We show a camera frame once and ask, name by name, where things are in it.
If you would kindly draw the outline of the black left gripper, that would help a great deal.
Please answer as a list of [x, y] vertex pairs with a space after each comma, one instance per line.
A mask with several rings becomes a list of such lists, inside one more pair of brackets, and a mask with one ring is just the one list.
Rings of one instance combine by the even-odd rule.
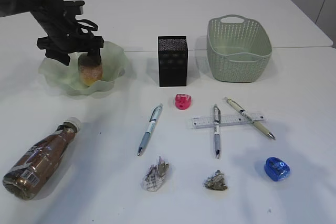
[[98, 30], [97, 24], [87, 19], [77, 20], [77, 15], [68, 15], [64, 2], [61, 6], [41, 6], [31, 14], [47, 34], [37, 40], [37, 47], [46, 51], [46, 58], [69, 66], [69, 53], [88, 52], [90, 65], [101, 64], [100, 48], [104, 40], [93, 34]]

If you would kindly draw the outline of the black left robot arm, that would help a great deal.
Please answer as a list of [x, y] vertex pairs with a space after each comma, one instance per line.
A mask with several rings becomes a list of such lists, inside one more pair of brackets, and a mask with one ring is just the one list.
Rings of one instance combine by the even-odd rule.
[[84, 4], [84, 1], [65, 0], [1, 0], [1, 17], [31, 13], [47, 34], [37, 40], [37, 47], [45, 51], [47, 58], [67, 66], [71, 53], [85, 52], [90, 62], [98, 66], [104, 40], [94, 35], [97, 24], [76, 19], [83, 13]]

